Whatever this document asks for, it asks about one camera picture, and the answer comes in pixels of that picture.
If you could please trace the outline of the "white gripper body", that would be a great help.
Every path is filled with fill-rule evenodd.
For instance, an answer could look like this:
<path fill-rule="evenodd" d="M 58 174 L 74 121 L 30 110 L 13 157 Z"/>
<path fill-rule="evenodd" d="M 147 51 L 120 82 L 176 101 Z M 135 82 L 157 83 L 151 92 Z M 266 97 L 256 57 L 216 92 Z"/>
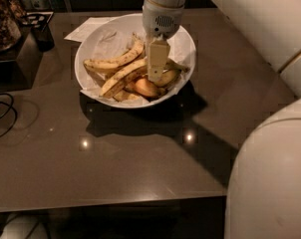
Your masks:
<path fill-rule="evenodd" d="M 150 38 L 171 38 L 179 29 L 183 7 L 167 7 L 151 0 L 143 5 L 143 26 Z"/>

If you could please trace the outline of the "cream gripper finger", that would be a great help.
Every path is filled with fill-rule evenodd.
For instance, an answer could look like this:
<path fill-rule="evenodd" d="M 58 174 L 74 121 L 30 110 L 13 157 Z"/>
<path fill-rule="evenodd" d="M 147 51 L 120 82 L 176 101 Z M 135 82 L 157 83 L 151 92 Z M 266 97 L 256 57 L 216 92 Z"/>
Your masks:
<path fill-rule="evenodd" d="M 167 63 L 170 45 L 163 37 L 153 38 L 148 42 L 148 78 L 151 82 L 160 79 Z"/>

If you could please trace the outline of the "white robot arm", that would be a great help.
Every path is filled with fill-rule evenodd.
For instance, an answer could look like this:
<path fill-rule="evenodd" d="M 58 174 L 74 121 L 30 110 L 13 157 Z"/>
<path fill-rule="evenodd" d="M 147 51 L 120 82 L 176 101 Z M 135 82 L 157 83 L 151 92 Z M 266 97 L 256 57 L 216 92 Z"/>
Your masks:
<path fill-rule="evenodd" d="M 224 239 L 301 239 L 301 0 L 211 0 L 296 95 L 239 150 Z"/>

